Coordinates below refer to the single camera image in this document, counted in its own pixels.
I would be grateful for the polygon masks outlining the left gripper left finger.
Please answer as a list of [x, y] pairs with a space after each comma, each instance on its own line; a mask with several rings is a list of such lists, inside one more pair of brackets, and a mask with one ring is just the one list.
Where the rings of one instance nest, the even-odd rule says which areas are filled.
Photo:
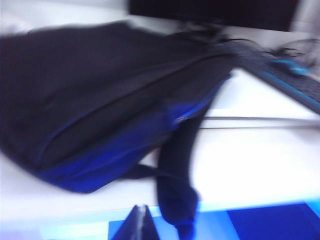
[[135, 205], [115, 234], [116, 240], [141, 240], [146, 206]]

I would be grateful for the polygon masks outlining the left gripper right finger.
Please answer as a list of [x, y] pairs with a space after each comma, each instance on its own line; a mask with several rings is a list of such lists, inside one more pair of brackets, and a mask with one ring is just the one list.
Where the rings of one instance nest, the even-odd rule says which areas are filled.
[[155, 222], [147, 205], [142, 206], [142, 239], [160, 240]]

